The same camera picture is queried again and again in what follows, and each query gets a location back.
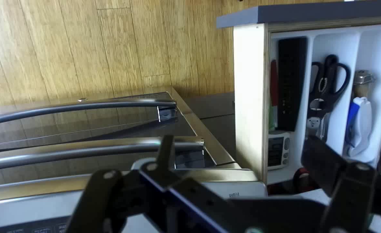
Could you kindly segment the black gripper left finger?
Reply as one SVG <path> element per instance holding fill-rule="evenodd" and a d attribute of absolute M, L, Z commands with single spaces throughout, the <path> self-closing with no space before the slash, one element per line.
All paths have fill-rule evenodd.
<path fill-rule="evenodd" d="M 166 189 L 177 180 L 177 176 L 172 172 L 174 152 L 174 136 L 168 135 L 161 141 L 157 159 L 141 167 L 141 175 L 156 189 Z"/>

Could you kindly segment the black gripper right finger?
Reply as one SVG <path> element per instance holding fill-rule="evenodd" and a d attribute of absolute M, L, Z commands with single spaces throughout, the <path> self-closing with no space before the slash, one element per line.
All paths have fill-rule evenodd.
<path fill-rule="evenodd" d="M 335 193 L 339 183 L 345 176 L 370 185 L 375 183 L 376 178 L 371 166 L 345 159 L 318 137 L 309 137 L 305 141 L 301 163 L 327 196 Z"/>

